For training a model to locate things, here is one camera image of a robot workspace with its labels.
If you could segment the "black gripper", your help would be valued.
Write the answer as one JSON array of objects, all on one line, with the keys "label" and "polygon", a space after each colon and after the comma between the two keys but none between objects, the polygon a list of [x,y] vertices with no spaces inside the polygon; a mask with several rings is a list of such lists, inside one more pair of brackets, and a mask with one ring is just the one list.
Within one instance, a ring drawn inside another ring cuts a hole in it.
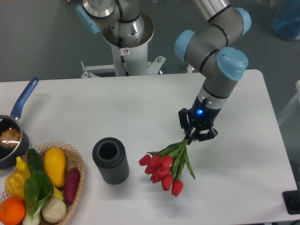
[{"label": "black gripper", "polygon": [[184,129],[185,135],[189,136],[188,144],[193,141],[214,139],[218,135],[217,130],[213,128],[213,123],[222,108],[220,100],[213,96],[196,97],[190,109],[182,108],[178,112],[180,126]]}]

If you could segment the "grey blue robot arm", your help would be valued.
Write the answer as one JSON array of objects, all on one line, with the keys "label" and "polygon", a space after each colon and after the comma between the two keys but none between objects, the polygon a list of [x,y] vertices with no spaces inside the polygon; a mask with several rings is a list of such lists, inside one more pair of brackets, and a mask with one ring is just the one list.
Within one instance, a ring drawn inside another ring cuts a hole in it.
[{"label": "grey blue robot arm", "polygon": [[[180,126],[189,142],[217,135],[214,120],[248,65],[246,55],[231,47],[251,27],[249,13],[227,0],[198,0],[208,22],[205,31],[182,32],[174,45],[176,55],[205,76],[190,109],[179,111]],[[85,0],[76,12],[86,29],[102,33],[110,44],[117,76],[146,75],[151,19],[137,0]]]}]

